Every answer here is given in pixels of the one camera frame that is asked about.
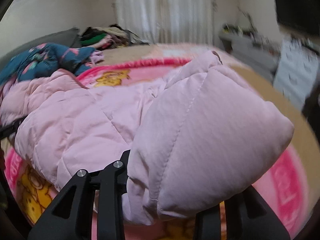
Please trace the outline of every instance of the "black television screen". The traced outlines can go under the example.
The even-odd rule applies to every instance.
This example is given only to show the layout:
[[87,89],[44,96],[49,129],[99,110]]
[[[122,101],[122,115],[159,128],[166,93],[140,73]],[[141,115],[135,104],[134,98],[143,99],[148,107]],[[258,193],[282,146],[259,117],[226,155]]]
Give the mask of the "black television screen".
[[276,12],[278,23],[320,36],[320,24],[305,0],[276,0]]

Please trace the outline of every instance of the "wall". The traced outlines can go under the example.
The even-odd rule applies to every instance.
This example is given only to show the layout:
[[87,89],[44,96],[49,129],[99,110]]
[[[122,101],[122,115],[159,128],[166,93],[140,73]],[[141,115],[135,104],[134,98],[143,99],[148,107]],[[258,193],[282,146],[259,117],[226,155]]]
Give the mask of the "wall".
[[238,14],[238,0],[215,0],[216,11],[213,16],[214,22],[214,45],[223,49],[219,32],[225,23],[236,24]]
[[114,22],[112,0],[14,0],[0,22],[0,57],[50,33]]
[[[239,6],[243,11],[249,12],[258,32],[272,41],[281,42],[284,36],[294,32],[285,27],[279,26],[276,19],[275,0],[239,0]],[[248,21],[244,16],[239,15],[239,24],[247,26]]]

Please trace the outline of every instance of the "gray pillow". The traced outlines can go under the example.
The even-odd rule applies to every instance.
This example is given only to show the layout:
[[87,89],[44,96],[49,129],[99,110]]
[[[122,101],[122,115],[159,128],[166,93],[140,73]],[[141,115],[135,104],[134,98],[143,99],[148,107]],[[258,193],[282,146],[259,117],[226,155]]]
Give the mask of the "gray pillow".
[[0,70],[2,70],[11,60],[12,57],[24,52],[25,50],[31,49],[39,44],[46,42],[53,42],[61,45],[65,45],[71,48],[80,48],[81,43],[79,40],[79,29],[72,28],[70,30],[52,33],[28,43],[21,45],[20,47],[8,52],[6,55],[0,58]]

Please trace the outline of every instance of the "sheer curtain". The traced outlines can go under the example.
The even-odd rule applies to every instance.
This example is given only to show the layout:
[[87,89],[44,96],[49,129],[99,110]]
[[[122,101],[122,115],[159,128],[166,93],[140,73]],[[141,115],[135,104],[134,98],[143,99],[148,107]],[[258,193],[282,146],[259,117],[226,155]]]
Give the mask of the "sheer curtain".
[[213,0],[116,0],[118,23],[151,43],[213,44]]

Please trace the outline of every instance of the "metal screw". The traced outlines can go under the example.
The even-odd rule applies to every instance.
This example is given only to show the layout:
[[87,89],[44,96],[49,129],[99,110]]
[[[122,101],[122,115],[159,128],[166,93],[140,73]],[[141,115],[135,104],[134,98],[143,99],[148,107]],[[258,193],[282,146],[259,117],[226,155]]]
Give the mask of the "metal screw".
[[78,172],[77,172],[77,175],[79,176],[79,177],[83,177],[84,175],[86,175],[86,171],[85,170],[79,170]]
[[113,166],[116,168],[120,168],[122,167],[123,163],[121,161],[116,161],[115,163],[113,163]]

